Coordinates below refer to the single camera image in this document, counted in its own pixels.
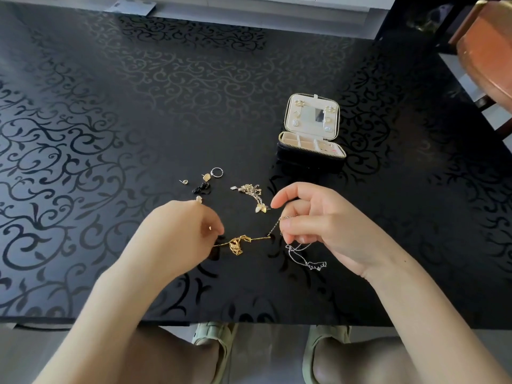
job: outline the forearm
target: forearm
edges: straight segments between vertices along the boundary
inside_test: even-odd
[[[115,382],[131,335],[158,294],[143,279],[136,270],[107,270],[35,384]]]
[[[367,279],[425,384],[511,380],[427,272],[405,252]]]

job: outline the sandal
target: sandal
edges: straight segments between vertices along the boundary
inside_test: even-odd
[[[317,343],[324,338],[334,338],[341,343],[350,343],[351,326],[312,325],[302,360],[302,376],[306,384],[318,384],[313,375],[313,354]]]
[[[197,329],[192,338],[192,343],[194,345],[202,345],[203,343],[206,343],[207,340],[214,339],[220,343],[222,348],[221,351],[223,352],[217,362],[217,370],[215,371],[214,379],[211,384],[220,384],[222,380],[237,329],[238,323],[234,324],[233,329],[229,329],[227,323],[221,322],[206,322],[197,325]]]

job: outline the silver ring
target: silver ring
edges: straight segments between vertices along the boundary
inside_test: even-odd
[[[221,174],[220,175],[215,175],[214,174],[214,170],[221,170]],[[212,168],[211,171],[210,171],[210,175],[213,176],[214,178],[220,178],[222,175],[224,175],[224,170],[220,167],[215,167],[215,168]]]

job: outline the chair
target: chair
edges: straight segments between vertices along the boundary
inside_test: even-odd
[[[473,82],[512,113],[512,0],[480,0],[450,39]],[[512,134],[512,119],[496,130],[503,140]]]

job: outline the black tablecloth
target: black tablecloth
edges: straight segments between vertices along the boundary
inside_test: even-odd
[[[473,327],[512,329],[512,159],[437,55],[367,40],[0,4],[0,316],[71,322],[140,221],[204,203],[226,239],[261,237],[297,180],[336,189],[426,268]],[[288,97],[336,100],[340,174],[287,167]],[[178,180],[189,180],[184,186]],[[322,245],[291,262],[279,236],[228,248],[169,284],[144,320],[390,325]]]

